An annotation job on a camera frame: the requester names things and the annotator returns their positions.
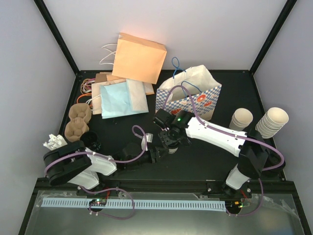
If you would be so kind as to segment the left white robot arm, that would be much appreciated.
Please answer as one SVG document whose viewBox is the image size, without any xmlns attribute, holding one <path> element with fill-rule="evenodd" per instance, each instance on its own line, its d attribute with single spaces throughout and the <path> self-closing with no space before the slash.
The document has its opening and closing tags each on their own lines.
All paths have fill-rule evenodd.
<svg viewBox="0 0 313 235">
<path fill-rule="evenodd" d="M 130 143 L 113 155 L 97 153 L 100 148 L 94 132 L 88 132 L 88 137 L 83 141 L 72 143 L 66 143 L 59 136 L 60 141 L 43 156 L 44 173 L 50 185 L 71 183 L 88 189 L 93 195 L 100 195 L 105 190 L 101 176 L 134 171 L 144 165 L 156 164 L 167 155 L 166 148 L 153 145 L 153 134 L 134 125 L 132 130 L 136 129 L 141 132 L 134 134 L 140 138 L 141 144 Z"/>
</svg>

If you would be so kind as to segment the blue checkered paper bag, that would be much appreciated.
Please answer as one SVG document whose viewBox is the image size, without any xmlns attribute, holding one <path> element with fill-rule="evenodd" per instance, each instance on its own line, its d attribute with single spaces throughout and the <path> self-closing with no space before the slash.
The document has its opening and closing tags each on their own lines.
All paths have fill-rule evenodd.
<svg viewBox="0 0 313 235">
<path fill-rule="evenodd" d="M 172 58 L 175 70 L 156 91 L 156 110 L 164 109 L 171 114 L 179 111 L 193 112 L 194 101 L 198 115 L 211 120 L 219 99 L 222 84 L 217 82 L 204 65 L 182 69 L 177 57 Z"/>
</svg>

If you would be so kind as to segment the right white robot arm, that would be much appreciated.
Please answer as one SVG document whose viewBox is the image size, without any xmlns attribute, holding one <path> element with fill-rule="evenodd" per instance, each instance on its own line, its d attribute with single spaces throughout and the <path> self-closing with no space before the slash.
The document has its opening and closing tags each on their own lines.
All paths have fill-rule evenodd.
<svg viewBox="0 0 313 235">
<path fill-rule="evenodd" d="M 234 197 L 251 179 L 259 179 L 264 171 L 283 168 L 285 159 L 275 147 L 264 142 L 256 130 L 249 133 L 235 131 L 200 118 L 195 100 L 189 97 L 192 110 L 179 109 L 174 113 L 167 101 L 172 91 L 157 90 L 154 123 L 161 128 L 159 138 L 170 153 L 180 145 L 190 146 L 191 139 L 198 139 L 226 150 L 238 158 L 238 163 L 228 174 L 222 190 L 225 196 Z"/>
</svg>

